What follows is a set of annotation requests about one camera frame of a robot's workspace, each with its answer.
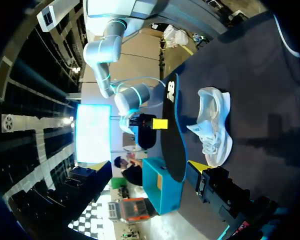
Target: dark fabric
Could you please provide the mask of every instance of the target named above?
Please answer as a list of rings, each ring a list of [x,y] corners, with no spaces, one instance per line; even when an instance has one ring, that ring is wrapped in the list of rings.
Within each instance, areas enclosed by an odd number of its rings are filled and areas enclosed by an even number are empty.
[[[142,186],[142,168],[131,166],[122,172],[123,177],[131,184]]]
[[[226,122],[233,147],[223,167],[253,199],[265,195],[291,206],[300,187],[300,59],[283,45],[273,15],[265,12],[234,27],[175,72],[188,159],[206,164],[200,140],[185,128],[198,117],[198,90],[212,86],[227,91],[231,109]],[[162,101],[162,87],[152,96],[149,105]],[[160,118],[162,108],[148,113]],[[161,146],[149,149],[148,157],[162,157]],[[192,199],[196,195],[188,188],[186,182],[178,212],[208,239],[217,239],[223,223],[212,220],[210,206]]]
[[[156,118],[156,115],[140,114],[137,117],[138,122],[146,123]],[[142,125],[131,126],[135,135],[135,142],[143,149],[150,149],[156,144],[157,131]]]
[[[186,174],[186,150],[182,140],[182,133],[179,132],[177,113],[175,105],[179,100],[179,81],[175,74],[172,74],[167,81],[162,108],[162,118],[168,119],[168,129],[161,131],[162,155],[167,170],[171,177],[181,183]]]

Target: cable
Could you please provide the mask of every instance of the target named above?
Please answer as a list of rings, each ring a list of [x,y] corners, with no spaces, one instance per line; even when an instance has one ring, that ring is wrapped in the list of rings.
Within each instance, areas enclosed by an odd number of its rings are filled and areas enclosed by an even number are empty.
[[[131,36],[131,37],[129,37],[128,39],[124,40],[124,41],[121,43],[121,45],[123,45],[126,41],[128,41],[128,40],[130,40],[130,39],[133,39],[135,36],[138,35],[138,33],[139,33],[139,31],[136,31],[136,32],[134,33],[133,36]]]
[[[159,61],[158,59],[155,58],[151,58],[151,57],[146,57],[146,56],[139,56],[139,55],[134,55],[134,54],[128,54],[128,53],[121,53],[123,55],[128,55],[128,56],[134,56],[134,57],[139,57],[139,58],[144,58],[144,59],[150,59],[150,60],[155,60],[155,61]]]
[[[137,77],[128,78],[128,79],[124,79],[124,80],[114,81],[114,82],[112,82],[112,84],[119,84],[119,83],[131,81],[131,80],[135,80],[135,79],[154,79],[154,80],[157,80],[159,83],[161,83],[164,87],[166,87],[166,84],[163,81],[161,81],[160,79],[158,79],[156,77],[152,77],[152,76],[137,76]]]
[[[275,20],[276,27],[278,28],[279,35],[280,35],[280,37],[281,37],[281,40],[282,40],[284,46],[286,47],[286,49],[287,49],[293,56],[295,56],[296,58],[300,58],[300,53],[297,52],[297,51],[292,50],[292,49],[288,46],[288,44],[287,44],[287,42],[286,42],[286,40],[285,40],[285,38],[284,38],[284,36],[283,36],[283,34],[282,34],[282,31],[281,31],[281,28],[280,28],[278,19],[277,19],[276,15],[273,15],[273,16],[274,16],[274,20]]]

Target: robotic arm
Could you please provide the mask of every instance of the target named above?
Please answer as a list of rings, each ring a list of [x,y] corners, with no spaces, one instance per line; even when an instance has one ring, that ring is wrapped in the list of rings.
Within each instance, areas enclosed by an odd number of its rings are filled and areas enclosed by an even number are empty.
[[[128,120],[150,99],[151,90],[146,84],[138,84],[118,92],[111,82],[108,63],[119,60],[123,37],[151,23],[173,24],[210,39],[227,30],[218,14],[202,0],[86,0],[83,6],[87,30],[103,36],[84,47],[83,58],[93,69],[102,96],[115,94],[120,115]]]
[[[115,93],[110,84],[111,76],[108,63],[119,60],[122,39],[126,29],[127,23],[124,20],[113,18],[105,26],[103,39],[88,43],[83,50],[83,58],[93,69],[104,98],[109,98]]]

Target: black table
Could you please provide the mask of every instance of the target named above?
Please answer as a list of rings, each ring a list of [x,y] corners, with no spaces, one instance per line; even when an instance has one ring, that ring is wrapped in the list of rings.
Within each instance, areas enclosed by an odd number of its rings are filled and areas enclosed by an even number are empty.
[[[175,71],[179,74],[179,125],[195,123],[198,90],[230,92],[231,154],[223,167],[233,181],[250,189],[253,199],[266,195],[290,206],[300,186],[300,59],[283,45],[273,15],[259,14],[213,40]],[[153,90],[149,105],[161,102],[163,87]],[[149,108],[162,116],[162,107]],[[206,164],[197,136],[185,131],[188,159]],[[162,157],[160,133],[149,157]],[[226,226],[202,204],[187,181],[179,213],[209,239]]]

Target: monitor screen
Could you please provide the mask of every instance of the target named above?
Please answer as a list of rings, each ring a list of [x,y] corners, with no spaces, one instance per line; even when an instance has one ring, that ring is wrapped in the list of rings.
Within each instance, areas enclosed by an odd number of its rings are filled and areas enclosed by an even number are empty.
[[[75,121],[75,150],[79,163],[111,160],[110,105],[79,104]]]

